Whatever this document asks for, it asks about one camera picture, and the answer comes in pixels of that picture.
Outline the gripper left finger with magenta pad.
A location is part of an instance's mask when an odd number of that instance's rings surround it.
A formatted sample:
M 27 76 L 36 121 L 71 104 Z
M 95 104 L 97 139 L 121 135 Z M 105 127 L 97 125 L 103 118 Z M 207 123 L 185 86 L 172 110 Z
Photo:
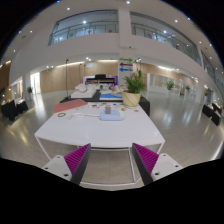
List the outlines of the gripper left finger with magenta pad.
M 44 167 L 56 176 L 79 185 L 91 153 L 91 144 L 86 144 L 66 156 L 56 155 Z

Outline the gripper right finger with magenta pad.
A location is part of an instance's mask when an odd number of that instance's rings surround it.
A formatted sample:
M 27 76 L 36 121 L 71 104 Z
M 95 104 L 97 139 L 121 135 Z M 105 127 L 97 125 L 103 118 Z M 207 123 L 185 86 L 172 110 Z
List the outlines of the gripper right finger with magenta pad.
M 132 144 L 132 154 L 145 185 L 182 169 L 168 154 L 157 154 L 137 143 Z

